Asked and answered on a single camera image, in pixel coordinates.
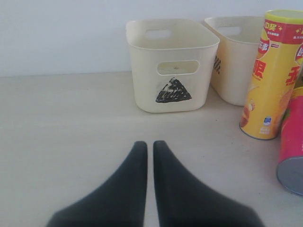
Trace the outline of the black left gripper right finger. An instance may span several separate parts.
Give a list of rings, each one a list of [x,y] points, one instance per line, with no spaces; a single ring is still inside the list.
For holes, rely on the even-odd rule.
[[[262,227],[258,214],[190,173],[163,140],[153,144],[153,175],[161,227]]]

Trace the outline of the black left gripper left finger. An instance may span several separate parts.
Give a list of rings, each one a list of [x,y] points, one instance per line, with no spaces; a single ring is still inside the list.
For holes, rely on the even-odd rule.
[[[147,173],[147,144],[136,141],[120,167],[101,186],[54,213],[47,226],[144,226]]]

